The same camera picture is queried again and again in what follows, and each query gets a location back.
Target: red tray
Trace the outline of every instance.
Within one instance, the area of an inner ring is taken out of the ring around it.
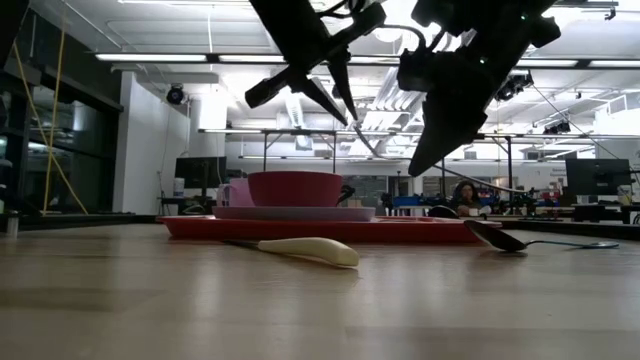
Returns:
[[[462,220],[382,217],[377,222],[223,220],[209,216],[164,217],[174,240],[276,240],[324,237],[345,243],[480,243]]]

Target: speaker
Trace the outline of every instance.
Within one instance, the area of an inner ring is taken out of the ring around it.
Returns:
[[[29,0],[2,0],[0,8],[0,68],[4,68],[9,53],[11,53],[13,40],[20,31],[28,9]]]

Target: security camera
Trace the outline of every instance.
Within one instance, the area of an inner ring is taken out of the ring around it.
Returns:
[[[167,93],[167,102],[172,105],[184,105],[188,100],[187,94],[184,92],[184,85],[173,84],[171,90]]]

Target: yellow cable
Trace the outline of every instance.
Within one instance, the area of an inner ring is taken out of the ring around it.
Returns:
[[[58,74],[56,76],[56,91],[53,96],[53,115],[51,116],[51,130],[49,131],[49,146],[53,146],[53,133],[56,129],[56,120],[58,119],[58,95],[60,95],[60,77],[62,76],[62,55],[64,53],[64,40],[67,27],[67,7],[64,7],[62,13],[62,28],[60,36],[60,51],[58,52]],[[53,159],[53,150],[49,147],[49,161],[47,164],[47,180],[44,189],[44,205],[42,206],[42,215],[47,216],[47,207],[49,206],[49,189],[51,188],[51,163]]]
[[[38,111],[36,110],[36,106],[35,106],[35,104],[33,102],[33,97],[31,96],[31,91],[29,90],[29,84],[27,83],[27,78],[24,75],[24,69],[22,68],[22,61],[20,60],[20,52],[18,51],[18,47],[16,46],[15,42],[13,43],[13,51],[16,54],[16,60],[18,62],[18,69],[20,70],[20,76],[22,77],[22,83],[24,84],[24,89],[25,89],[25,92],[27,94],[27,100],[29,100],[29,106],[31,107],[31,111],[33,112],[33,116],[35,117],[36,121],[38,122],[38,129],[40,130],[40,135],[42,136],[42,141],[44,141],[45,146],[49,149],[49,156],[51,156],[53,154],[53,149],[51,147],[51,144],[49,144],[49,142],[47,141],[47,136],[45,135],[44,130],[42,129],[42,122],[40,122],[40,117],[38,116]],[[82,211],[86,215],[88,215],[89,212],[84,207],[84,205],[82,204],[80,199],[78,199],[78,197],[76,196],[76,193],[73,191],[73,187],[71,187],[71,184],[69,183],[69,180],[67,180],[67,177],[64,175],[64,171],[62,171],[62,167],[60,166],[60,163],[58,162],[58,159],[53,157],[52,160],[53,160],[53,163],[56,165],[56,168],[60,172],[60,176],[62,177],[62,180],[67,185],[67,188],[69,188],[69,192],[71,193],[71,196],[73,196],[73,198],[76,200],[78,205],[80,205],[80,207],[82,208]]]

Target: pink cup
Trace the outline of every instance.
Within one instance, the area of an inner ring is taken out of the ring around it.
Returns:
[[[229,189],[229,199],[225,197],[225,190]],[[217,205],[223,206],[224,201],[229,202],[231,207],[254,207],[251,192],[249,191],[248,179],[231,179],[230,184],[220,185],[218,188]]]

